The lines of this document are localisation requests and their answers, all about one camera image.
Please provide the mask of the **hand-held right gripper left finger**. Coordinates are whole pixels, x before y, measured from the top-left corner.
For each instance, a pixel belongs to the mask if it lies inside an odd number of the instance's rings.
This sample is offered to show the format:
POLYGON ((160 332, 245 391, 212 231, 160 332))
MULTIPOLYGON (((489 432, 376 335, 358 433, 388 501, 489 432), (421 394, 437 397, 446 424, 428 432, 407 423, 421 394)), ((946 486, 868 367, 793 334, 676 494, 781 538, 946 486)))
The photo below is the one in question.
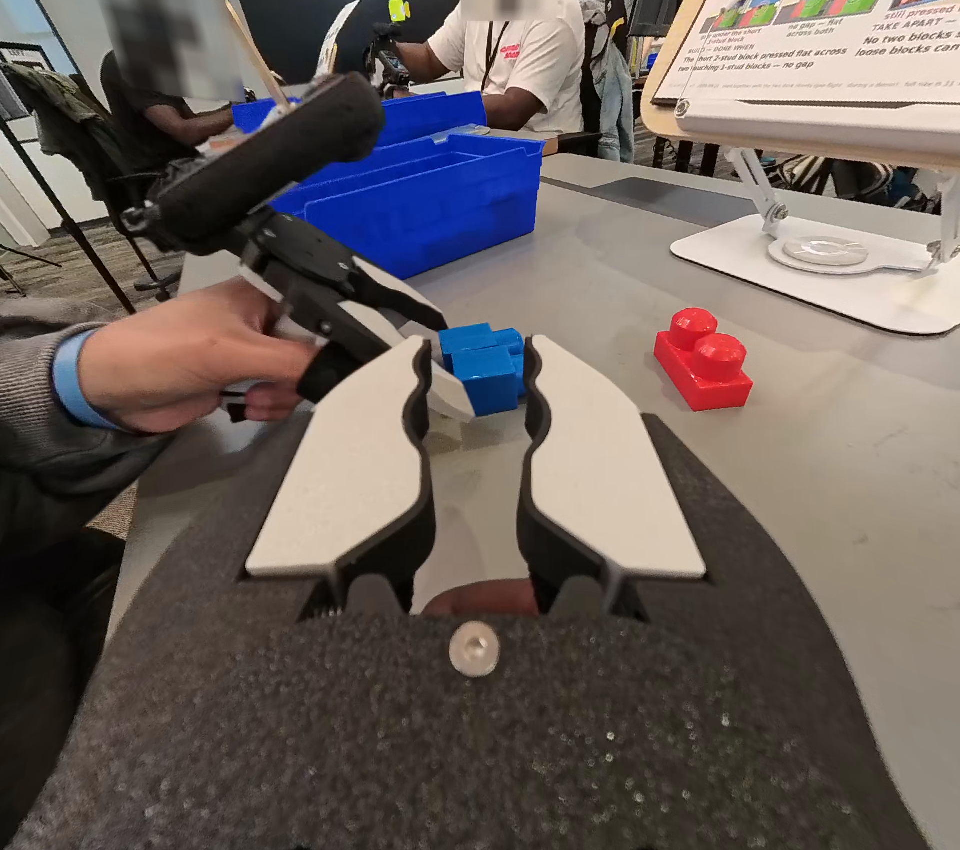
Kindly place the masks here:
POLYGON ((433 367, 430 342, 412 336, 318 401, 247 578, 309 582, 327 608, 410 613, 436 541, 425 448, 433 367))

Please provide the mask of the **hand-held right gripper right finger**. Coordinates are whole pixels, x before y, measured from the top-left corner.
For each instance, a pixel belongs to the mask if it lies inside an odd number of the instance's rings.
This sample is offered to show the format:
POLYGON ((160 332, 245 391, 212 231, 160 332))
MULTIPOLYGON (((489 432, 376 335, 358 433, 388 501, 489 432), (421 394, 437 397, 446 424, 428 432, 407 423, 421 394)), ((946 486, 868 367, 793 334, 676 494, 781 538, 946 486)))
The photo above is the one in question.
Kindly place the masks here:
POLYGON ((703 581, 707 564, 642 412, 599 370, 543 334, 525 340, 516 536, 550 605, 577 578, 621 604, 633 580, 703 581))

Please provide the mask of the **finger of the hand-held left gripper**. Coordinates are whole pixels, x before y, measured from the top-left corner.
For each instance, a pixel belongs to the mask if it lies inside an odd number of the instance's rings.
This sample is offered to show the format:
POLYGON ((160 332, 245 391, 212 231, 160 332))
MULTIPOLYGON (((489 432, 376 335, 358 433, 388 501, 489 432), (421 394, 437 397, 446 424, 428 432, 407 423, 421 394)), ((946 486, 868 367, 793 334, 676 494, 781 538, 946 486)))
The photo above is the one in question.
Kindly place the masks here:
MULTIPOLYGON (((388 346, 397 347, 406 341, 400 331, 378 310, 353 301, 341 302, 340 308, 388 346)), ((435 360, 432 361, 431 388, 427 404, 433 412, 459 422, 470 422, 476 417, 464 383, 435 360)))
POLYGON ((432 331, 450 328, 445 314, 432 301, 366 258, 352 257, 352 277, 353 296, 358 303, 432 331))

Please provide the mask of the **blue plastic bin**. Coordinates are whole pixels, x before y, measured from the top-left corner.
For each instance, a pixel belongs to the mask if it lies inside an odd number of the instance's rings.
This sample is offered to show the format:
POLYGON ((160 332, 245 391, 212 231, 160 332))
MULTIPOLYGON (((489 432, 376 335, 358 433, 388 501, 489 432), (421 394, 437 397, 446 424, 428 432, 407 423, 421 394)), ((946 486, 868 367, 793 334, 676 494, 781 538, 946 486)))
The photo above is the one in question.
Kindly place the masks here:
POLYGON ((532 233, 543 156, 526 138, 423 137, 330 165, 271 204, 405 279, 532 233))
MULTIPOLYGON (((449 134, 465 126, 488 126, 484 98, 478 91, 414 94, 382 103, 386 123, 376 144, 378 148, 449 134)), ((272 100, 234 103, 233 123, 244 134, 254 133, 274 108, 272 100)))

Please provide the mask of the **blue one-stud building block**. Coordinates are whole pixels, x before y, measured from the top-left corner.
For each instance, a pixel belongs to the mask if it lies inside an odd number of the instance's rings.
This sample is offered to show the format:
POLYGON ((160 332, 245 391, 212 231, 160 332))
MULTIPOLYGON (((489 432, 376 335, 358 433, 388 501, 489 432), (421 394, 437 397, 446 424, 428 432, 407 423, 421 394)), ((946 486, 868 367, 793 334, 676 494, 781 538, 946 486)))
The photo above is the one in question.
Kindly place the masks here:
POLYGON ((476 417, 519 408, 525 394, 521 353, 511 353, 501 345, 461 350, 453 353, 451 364, 476 417))
POLYGON ((501 347, 513 357, 522 356, 524 340, 513 328, 494 330, 488 323, 451 327, 438 332, 444 368, 453 372, 453 357, 463 351, 501 347))

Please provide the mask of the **red two-stud building block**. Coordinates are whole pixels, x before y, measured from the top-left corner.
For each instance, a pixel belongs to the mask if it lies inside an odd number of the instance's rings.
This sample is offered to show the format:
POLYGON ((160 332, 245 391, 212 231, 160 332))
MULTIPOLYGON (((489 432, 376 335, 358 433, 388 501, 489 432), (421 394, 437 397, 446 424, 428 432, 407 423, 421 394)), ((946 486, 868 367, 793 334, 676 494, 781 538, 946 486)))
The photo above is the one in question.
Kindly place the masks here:
POLYGON ((743 368, 747 348, 720 333, 706 309, 675 313, 668 329, 656 335, 654 358, 692 411, 738 409, 748 402, 753 380, 743 368))

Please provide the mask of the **person's left forearm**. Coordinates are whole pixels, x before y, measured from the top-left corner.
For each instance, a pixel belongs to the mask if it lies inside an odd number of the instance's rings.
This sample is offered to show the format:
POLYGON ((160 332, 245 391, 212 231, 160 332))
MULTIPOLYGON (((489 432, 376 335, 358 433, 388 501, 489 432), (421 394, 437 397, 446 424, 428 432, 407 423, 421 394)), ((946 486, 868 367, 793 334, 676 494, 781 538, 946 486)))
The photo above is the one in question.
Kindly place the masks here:
POLYGON ((62 346, 110 321, 103 309, 26 298, 1 316, 1 555, 35 556, 82 531, 172 436, 88 425, 55 390, 62 346))

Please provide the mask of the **person's left hand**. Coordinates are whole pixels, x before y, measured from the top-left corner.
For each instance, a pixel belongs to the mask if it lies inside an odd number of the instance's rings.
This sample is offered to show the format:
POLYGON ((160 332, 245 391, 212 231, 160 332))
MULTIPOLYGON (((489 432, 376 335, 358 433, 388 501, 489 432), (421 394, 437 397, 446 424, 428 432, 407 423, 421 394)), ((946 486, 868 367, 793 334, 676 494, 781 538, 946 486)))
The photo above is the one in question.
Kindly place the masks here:
POLYGON ((180 296, 95 331, 78 353, 78 387, 102 417, 167 434, 221 406, 251 382, 245 419, 279 421, 320 350, 273 336, 279 307, 241 277, 180 296))

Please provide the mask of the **wooden board document stand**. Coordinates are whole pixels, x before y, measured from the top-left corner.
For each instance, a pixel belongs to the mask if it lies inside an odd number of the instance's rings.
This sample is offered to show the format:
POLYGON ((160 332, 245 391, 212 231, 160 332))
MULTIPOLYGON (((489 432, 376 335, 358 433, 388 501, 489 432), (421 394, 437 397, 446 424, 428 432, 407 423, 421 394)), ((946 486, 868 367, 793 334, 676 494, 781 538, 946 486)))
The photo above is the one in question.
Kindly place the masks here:
POLYGON ((249 62, 253 65, 258 73, 258 76, 264 83, 270 98, 275 103, 277 111, 281 114, 287 114, 291 112, 293 110, 293 105, 286 97, 279 81, 276 79, 271 68, 263 58, 262 54, 259 52, 258 47, 253 40, 249 29, 247 28, 247 25, 244 23, 240 14, 231 3, 231 0, 223 1, 225 2, 224 5, 226 14, 229 17, 232 30, 235 36, 237 36, 239 39, 241 46, 244 48, 249 62))

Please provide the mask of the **black chair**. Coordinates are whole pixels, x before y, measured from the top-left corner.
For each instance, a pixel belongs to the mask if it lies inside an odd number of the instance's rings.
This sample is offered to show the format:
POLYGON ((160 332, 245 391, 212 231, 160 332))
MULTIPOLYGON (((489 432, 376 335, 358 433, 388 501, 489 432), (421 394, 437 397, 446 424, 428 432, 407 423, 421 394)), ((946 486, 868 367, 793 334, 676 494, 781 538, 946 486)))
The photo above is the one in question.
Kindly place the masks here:
POLYGON ((156 172, 133 172, 126 155, 121 148, 117 128, 112 114, 95 98, 95 95, 82 83, 71 77, 78 87, 94 102, 99 103, 111 118, 112 132, 116 139, 118 153, 115 158, 105 152, 97 144, 85 148, 78 158, 59 156, 69 161, 81 174, 91 196, 105 205, 107 215, 115 230, 130 244, 141 265, 146 270, 148 278, 134 284, 138 292, 148 292, 159 301, 169 300, 170 290, 180 280, 182 273, 174 271, 165 277, 160 277, 149 264, 133 233, 129 231, 123 215, 127 209, 138 204, 146 195, 149 186, 157 178, 156 172))

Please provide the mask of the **olive green jacket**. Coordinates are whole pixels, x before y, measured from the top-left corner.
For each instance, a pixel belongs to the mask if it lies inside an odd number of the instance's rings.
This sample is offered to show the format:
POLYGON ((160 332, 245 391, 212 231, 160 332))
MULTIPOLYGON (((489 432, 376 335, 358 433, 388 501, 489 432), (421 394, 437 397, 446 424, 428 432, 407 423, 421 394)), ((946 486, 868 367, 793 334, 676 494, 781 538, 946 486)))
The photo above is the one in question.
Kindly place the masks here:
POLYGON ((42 152, 71 159, 97 144, 116 157, 112 119, 69 76, 57 72, 32 72, 38 138, 42 152))

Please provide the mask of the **black framed marker sign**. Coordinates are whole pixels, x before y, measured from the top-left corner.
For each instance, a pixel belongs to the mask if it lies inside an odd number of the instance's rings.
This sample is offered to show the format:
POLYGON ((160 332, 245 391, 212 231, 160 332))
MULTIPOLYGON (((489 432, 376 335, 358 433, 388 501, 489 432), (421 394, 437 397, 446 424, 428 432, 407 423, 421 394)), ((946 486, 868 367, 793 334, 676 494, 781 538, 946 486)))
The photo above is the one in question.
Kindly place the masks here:
POLYGON ((1 119, 8 124, 35 111, 32 72, 52 73, 52 61, 40 44, 1 41, 1 119))

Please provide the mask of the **white document stand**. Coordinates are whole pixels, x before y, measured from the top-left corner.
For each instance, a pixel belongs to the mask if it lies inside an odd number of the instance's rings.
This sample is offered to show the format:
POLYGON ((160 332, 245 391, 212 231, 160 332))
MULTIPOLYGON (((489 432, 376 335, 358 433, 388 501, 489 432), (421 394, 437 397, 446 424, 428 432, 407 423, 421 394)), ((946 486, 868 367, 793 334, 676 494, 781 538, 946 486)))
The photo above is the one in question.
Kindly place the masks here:
POLYGON ((691 263, 909 336, 958 327, 958 104, 706 100, 655 96, 705 0, 683 0, 642 98, 655 133, 726 147, 755 216, 671 246, 691 263), (941 174, 939 236, 909 241, 794 217, 756 150, 813 155, 941 174))

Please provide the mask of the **person's own dark clothing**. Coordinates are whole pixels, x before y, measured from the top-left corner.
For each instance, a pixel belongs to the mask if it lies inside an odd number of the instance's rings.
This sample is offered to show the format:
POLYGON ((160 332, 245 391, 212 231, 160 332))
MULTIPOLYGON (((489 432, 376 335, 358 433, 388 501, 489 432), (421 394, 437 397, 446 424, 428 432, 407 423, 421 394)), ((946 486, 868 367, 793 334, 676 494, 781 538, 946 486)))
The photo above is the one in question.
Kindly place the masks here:
POLYGON ((125 542, 85 529, 2 560, 1 845, 60 758, 101 657, 125 542))

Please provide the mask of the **black white striped bag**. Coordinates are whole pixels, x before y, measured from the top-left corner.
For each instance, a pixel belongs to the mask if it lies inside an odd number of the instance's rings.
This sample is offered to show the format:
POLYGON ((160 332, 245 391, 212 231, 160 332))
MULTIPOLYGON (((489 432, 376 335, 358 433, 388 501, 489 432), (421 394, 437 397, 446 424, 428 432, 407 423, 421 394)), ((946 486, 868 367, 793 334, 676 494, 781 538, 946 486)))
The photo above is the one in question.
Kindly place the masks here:
POLYGON ((786 190, 823 196, 834 174, 834 159, 797 155, 779 162, 776 176, 786 190))

